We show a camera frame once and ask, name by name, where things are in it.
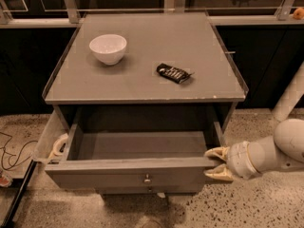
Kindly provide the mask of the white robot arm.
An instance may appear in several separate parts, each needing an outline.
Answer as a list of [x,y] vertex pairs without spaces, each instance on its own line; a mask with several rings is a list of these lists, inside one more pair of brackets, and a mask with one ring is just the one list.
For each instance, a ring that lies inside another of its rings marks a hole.
[[204,156],[219,158],[222,164],[204,174],[215,180],[249,180],[266,172],[304,169],[304,121],[288,116],[304,94],[304,63],[277,102],[273,115],[279,121],[272,136],[255,142],[215,147]]

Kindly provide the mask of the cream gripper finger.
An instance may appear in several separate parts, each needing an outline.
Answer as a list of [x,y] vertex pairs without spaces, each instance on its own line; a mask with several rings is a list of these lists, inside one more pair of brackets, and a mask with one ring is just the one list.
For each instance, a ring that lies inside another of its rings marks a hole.
[[207,150],[204,153],[205,157],[208,158],[220,158],[224,162],[227,161],[227,156],[230,148],[228,146],[220,146]]
[[208,169],[204,171],[206,177],[209,177],[214,180],[220,181],[233,181],[234,177],[232,172],[229,170],[227,165],[221,164],[213,169]]

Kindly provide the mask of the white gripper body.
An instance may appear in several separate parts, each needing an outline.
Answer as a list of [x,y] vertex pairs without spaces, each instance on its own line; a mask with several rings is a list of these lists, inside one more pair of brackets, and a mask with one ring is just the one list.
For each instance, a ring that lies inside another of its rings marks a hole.
[[254,168],[250,160],[249,142],[233,144],[228,150],[226,163],[235,176],[244,180],[260,176],[260,173]]

